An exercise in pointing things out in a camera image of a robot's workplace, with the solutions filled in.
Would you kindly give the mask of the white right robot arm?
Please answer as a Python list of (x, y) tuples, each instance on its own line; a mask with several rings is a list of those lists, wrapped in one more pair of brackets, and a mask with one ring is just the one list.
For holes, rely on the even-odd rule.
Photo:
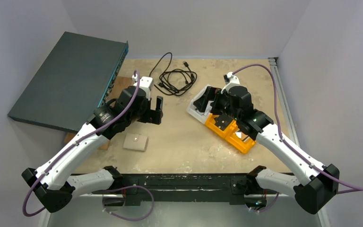
[(257, 187), (295, 198), (310, 214), (317, 214), (337, 194), (338, 183), (328, 176), (338, 179), (339, 169), (312, 158), (280, 133), (269, 116), (254, 108), (247, 88), (236, 86), (222, 92), (220, 88), (207, 86), (191, 100), (190, 108), (199, 115), (210, 112), (235, 120), (242, 133), (271, 151), (293, 173), (286, 175), (257, 167), (249, 174)]

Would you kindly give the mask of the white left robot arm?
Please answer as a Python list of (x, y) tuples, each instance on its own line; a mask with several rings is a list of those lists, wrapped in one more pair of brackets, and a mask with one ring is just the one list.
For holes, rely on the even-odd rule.
[(159, 125), (163, 117), (163, 97), (156, 98), (156, 107), (151, 109), (151, 98), (146, 88), (129, 86), (120, 96), (95, 109), (91, 118), (76, 136), (53, 158), (37, 169), (27, 168), (21, 175), (30, 186), (22, 206), (26, 217), (34, 213), (26, 210), (32, 193), (50, 213), (64, 208), (73, 198), (90, 192), (126, 191), (137, 187), (127, 182), (113, 166), (84, 175), (73, 175), (95, 150), (123, 132), (133, 122)]

